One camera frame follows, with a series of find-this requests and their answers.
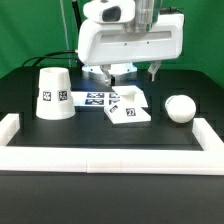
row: black tabletop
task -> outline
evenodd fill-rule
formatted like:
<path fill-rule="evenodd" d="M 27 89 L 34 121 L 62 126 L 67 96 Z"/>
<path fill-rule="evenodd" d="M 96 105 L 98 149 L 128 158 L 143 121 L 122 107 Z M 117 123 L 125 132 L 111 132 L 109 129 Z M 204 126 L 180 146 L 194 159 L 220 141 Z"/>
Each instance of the black tabletop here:
<path fill-rule="evenodd" d="M 99 81 L 70 70 L 72 91 L 110 92 Z M 224 90 L 197 71 L 160 70 L 154 82 L 145 71 L 116 83 L 144 91 L 151 122 L 113 125 L 103 108 L 76 107 L 62 121 L 37 118 L 39 68 L 17 68 L 0 80 L 1 118 L 19 113 L 21 129 L 9 145 L 201 150 L 192 121 L 176 124 L 164 104 L 184 94 L 196 103 L 223 139 Z M 210 224 L 224 220 L 222 176 L 0 172 L 0 223 Z"/>
<path fill-rule="evenodd" d="M 112 91 L 103 82 L 83 79 L 75 68 L 70 76 L 72 91 Z M 139 71 L 137 80 L 117 82 L 138 86 L 149 105 L 145 111 L 151 122 L 131 124 L 112 124 L 102 107 L 76 107 L 75 116 L 65 120 L 40 119 L 36 116 L 38 79 L 39 69 L 26 67 L 0 80 L 2 116 L 20 113 L 21 119 L 21 130 L 9 145 L 200 150 L 192 134 L 193 121 L 177 124 L 165 110 L 166 99 L 180 94 L 195 101 L 195 117 L 205 118 L 220 136 L 224 133 L 224 90 L 201 72 L 161 70 L 150 82 L 145 71 Z"/>

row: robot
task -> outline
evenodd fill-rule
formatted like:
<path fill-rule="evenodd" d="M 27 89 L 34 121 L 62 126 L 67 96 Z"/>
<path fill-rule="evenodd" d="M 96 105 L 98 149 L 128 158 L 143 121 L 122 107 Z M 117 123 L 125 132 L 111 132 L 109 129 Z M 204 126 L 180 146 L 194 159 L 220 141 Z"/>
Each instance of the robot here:
<path fill-rule="evenodd" d="M 87 19 L 79 32 L 78 56 L 99 66 L 105 83 L 114 83 L 111 65 L 151 62 L 155 74 L 161 60 L 178 58 L 183 44 L 183 14 L 161 13 L 162 0 L 94 0 L 84 5 Z"/>

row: white ball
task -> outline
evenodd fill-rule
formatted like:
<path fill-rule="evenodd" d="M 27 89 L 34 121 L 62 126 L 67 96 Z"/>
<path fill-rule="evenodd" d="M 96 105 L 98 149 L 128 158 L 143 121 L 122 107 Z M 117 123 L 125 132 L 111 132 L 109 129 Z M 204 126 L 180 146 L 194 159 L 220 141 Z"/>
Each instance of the white ball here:
<path fill-rule="evenodd" d="M 166 100 L 165 107 L 169 117 L 177 123 L 190 121 L 196 113 L 194 101 L 185 95 L 169 97 Z"/>

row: green wall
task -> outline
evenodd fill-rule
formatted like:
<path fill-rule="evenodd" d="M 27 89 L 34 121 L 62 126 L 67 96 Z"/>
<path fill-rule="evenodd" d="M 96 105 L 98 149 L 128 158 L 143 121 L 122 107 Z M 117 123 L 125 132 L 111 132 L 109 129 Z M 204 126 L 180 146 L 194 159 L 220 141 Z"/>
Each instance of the green wall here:
<path fill-rule="evenodd" d="M 69 46 L 74 49 L 78 37 L 71 0 L 63 2 Z M 80 8 L 85 2 L 79 0 Z M 163 6 L 182 9 L 186 23 L 181 57 L 164 61 L 162 68 L 199 70 L 224 88 L 223 1 L 163 0 Z M 0 77 L 28 58 L 66 49 L 60 0 L 1 0 L 0 29 Z M 46 60 L 42 65 L 68 66 L 68 61 Z"/>

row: white cup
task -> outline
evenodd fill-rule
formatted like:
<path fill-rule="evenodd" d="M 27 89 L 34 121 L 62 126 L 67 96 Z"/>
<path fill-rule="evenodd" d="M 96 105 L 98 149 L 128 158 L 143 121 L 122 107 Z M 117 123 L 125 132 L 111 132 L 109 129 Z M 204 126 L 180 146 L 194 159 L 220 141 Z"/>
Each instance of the white cup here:
<path fill-rule="evenodd" d="M 74 114 L 68 69 L 58 67 L 41 69 L 36 115 L 47 120 L 61 120 Z"/>

